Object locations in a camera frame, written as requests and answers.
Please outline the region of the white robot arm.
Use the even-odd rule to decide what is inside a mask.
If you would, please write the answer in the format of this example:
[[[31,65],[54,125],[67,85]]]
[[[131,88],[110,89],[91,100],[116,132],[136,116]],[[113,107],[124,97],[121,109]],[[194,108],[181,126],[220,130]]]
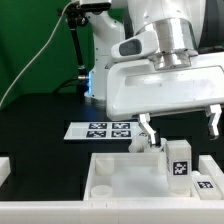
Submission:
[[[137,118],[157,143],[150,118],[203,111],[213,139],[224,107],[224,51],[200,48],[206,6],[222,0],[82,0],[100,13],[128,8],[133,36],[109,48],[106,110],[112,120]]]

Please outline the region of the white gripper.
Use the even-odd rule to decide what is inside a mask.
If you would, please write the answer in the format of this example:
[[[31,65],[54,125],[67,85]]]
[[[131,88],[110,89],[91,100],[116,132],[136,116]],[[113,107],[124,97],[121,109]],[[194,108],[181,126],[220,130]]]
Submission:
[[[193,57],[191,65],[181,69],[157,71],[152,62],[143,59],[118,63],[109,70],[107,116],[112,120],[138,116],[139,127],[152,145],[156,144],[156,132],[149,125],[150,115],[200,111],[206,107],[209,136],[217,139],[221,105],[224,53]]]

